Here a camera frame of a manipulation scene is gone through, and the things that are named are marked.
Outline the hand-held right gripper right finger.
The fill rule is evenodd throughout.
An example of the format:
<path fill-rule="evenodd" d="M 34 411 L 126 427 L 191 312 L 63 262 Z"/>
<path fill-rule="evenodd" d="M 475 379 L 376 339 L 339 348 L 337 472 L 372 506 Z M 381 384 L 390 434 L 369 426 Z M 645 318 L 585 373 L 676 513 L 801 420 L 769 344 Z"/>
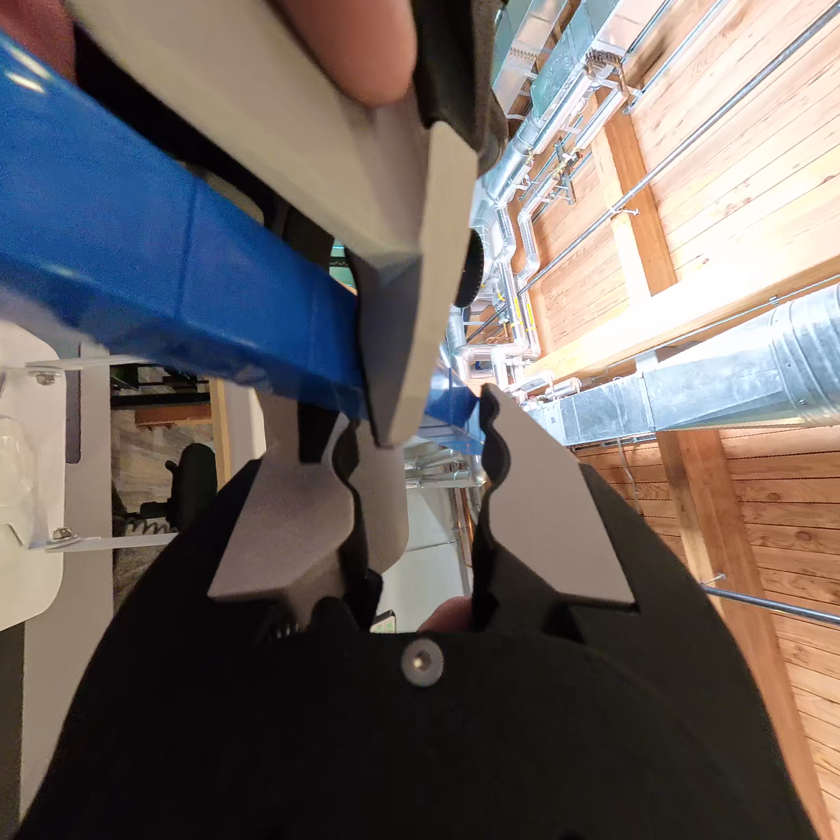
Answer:
<path fill-rule="evenodd" d="M 482 387 L 487 488 L 472 546 L 474 617 L 550 617 L 636 598 L 580 462 L 498 386 Z"/>

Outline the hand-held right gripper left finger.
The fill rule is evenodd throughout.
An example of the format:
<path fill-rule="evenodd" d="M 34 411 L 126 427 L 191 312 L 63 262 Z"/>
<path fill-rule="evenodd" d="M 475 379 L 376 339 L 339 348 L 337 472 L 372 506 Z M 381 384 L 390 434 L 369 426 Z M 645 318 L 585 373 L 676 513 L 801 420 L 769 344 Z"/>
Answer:
<path fill-rule="evenodd" d="M 277 441 L 256 477 L 207 595 L 215 602 L 273 601 L 285 617 L 313 617 L 324 598 L 374 617 L 382 578 L 369 565 L 358 424 L 342 414 L 292 414 L 294 439 Z"/>

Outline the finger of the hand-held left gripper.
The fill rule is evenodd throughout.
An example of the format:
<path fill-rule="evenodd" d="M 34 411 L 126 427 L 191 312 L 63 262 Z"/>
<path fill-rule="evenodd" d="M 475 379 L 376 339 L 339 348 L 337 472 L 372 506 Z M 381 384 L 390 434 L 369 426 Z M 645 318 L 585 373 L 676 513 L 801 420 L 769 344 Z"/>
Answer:
<path fill-rule="evenodd" d="M 73 2 L 117 65 L 350 251 L 380 446 L 421 423 L 469 243 L 478 158 L 413 86 L 350 100 L 269 2 Z"/>
<path fill-rule="evenodd" d="M 360 498 L 369 568 L 382 575 L 402 558 L 409 538 L 404 456 L 373 440 L 356 443 L 359 464 L 350 483 Z"/>

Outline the long blue rectangular bar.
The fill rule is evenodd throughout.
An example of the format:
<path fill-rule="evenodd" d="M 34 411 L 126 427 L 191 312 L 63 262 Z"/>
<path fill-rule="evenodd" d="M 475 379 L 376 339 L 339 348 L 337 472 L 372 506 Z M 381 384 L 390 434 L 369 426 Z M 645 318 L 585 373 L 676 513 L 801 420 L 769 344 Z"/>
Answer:
<path fill-rule="evenodd" d="M 359 292 L 4 31 L 1 100 L 12 307 L 26 303 L 114 353 L 371 424 Z M 444 371 L 438 345 L 414 435 L 480 453 L 478 398 Z"/>

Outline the person's left hand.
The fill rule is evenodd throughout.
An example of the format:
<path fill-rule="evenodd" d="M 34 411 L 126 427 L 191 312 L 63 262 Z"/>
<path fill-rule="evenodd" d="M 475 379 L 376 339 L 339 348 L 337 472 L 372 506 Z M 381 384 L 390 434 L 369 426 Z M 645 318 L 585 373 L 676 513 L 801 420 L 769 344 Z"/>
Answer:
<path fill-rule="evenodd" d="M 274 7 L 335 86 L 366 108 L 404 99 L 417 62 L 408 1 L 276 1 Z"/>

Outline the black desk chair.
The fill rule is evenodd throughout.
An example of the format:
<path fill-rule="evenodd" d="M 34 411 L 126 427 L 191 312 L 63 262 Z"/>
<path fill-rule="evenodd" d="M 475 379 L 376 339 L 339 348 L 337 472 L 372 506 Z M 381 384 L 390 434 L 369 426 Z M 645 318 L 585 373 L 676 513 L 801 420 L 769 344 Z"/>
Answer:
<path fill-rule="evenodd" d="M 171 473 L 165 518 L 174 530 L 183 532 L 217 494 L 215 453 L 206 444 L 192 443 L 183 449 L 177 463 L 167 460 L 164 466 Z"/>

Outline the silver ceiling duct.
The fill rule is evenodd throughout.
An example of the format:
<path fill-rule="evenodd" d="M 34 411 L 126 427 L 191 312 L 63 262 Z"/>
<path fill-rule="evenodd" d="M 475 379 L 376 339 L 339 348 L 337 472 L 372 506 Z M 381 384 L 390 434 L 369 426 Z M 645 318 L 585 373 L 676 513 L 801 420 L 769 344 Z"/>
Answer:
<path fill-rule="evenodd" d="M 569 447 L 838 425 L 838 2 L 683 2 L 580 186 L 538 223 L 542 360 L 515 403 Z"/>

